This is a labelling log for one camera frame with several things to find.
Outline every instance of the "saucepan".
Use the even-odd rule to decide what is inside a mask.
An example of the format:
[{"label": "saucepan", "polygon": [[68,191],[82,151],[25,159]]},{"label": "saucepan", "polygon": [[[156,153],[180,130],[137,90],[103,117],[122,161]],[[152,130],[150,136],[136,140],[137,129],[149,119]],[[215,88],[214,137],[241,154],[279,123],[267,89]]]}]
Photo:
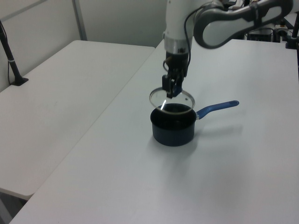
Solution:
[{"label": "saucepan", "polygon": [[[186,94],[186,92],[183,92],[183,94],[183,99],[192,101],[191,105],[194,105],[194,99]],[[202,119],[212,111],[238,105],[239,101],[233,100],[221,104],[210,105],[197,112],[195,112],[190,105],[181,103],[168,103],[157,106],[150,115],[153,136],[163,145],[173,147],[182,146],[193,139],[196,120]]]}]

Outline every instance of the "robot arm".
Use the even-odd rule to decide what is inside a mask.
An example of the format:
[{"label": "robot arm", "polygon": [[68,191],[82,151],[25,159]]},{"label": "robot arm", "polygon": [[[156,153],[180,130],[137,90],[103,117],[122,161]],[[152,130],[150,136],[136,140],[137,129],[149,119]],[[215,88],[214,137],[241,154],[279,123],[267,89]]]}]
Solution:
[{"label": "robot arm", "polygon": [[192,37],[205,48],[218,48],[239,34],[299,11],[299,0],[261,0],[233,12],[219,0],[168,0],[164,47],[168,65],[162,77],[167,97],[182,91],[191,56]]}]

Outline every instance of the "floor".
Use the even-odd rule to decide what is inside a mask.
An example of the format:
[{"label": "floor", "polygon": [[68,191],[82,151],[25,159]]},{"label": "floor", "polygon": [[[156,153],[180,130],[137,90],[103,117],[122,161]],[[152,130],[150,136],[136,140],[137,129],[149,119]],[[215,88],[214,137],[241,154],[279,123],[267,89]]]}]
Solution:
[{"label": "floor", "polygon": [[26,202],[26,200],[0,192],[0,224],[10,223]]}]

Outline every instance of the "black cable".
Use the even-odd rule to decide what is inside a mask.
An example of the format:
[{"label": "black cable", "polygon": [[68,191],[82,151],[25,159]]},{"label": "black cable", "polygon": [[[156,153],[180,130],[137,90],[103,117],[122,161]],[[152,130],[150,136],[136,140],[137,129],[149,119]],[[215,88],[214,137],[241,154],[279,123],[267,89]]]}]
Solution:
[{"label": "black cable", "polygon": [[8,78],[9,85],[11,85],[10,80],[9,80],[9,62],[7,62],[7,78]]},{"label": "black cable", "polygon": [[0,21],[0,25],[1,25],[1,29],[3,30],[3,32],[4,32],[4,35],[5,35],[5,39],[7,40],[7,34],[6,34],[6,31],[5,31],[5,29],[4,29],[4,26],[3,26],[3,24],[2,24],[2,22]]},{"label": "black cable", "polygon": [[196,13],[197,11],[201,10],[203,7],[205,7],[206,5],[202,5],[201,7],[199,7],[198,9],[195,9],[193,12],[191,12],[187,18],[185,19],[185,22],[184,22],[184,32],[185,32],[185,36],[186,36],[186,41],[187,41],[187,45],[188,45],[188,51],[189,51],[189,58],[188,58],[188,65],[187,67],[189,67],[189,64],[190,64],[190,61],[191,61],[191,46],[190,46],[190,43],[189,43],[189,38],[188,38],[188,34],[187,34],[187,28],[186,28],[186,23],[187,23],[187,20],[190,18],[190,16],[192,16],[194,13]]},{"label": "black cable", "polygon": [[168,72],[167,68],[165,68],[165,63],[166,63],[166,60],[163,61],[163,68],[164,68],[165,71]]}]

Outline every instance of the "white wall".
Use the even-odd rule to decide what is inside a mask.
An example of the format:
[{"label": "white wall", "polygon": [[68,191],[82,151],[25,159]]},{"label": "white wall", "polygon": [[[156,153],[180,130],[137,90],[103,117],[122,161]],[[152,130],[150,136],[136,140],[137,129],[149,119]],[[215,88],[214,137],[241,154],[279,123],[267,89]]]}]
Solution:
[{"label": "white wall", "polygon": [[166,0],[79,0],[89,41],[156,47],[165,31]]},{"label": "white wall", "polygon": [[[13,11],[13,7],[14,4],[7,9]],[[2,23],[22,76],[70,42],[80,39],[71,0],[47,0]],[[8,87],[7,57],[0,45],[0,91],[6,87]]]}]

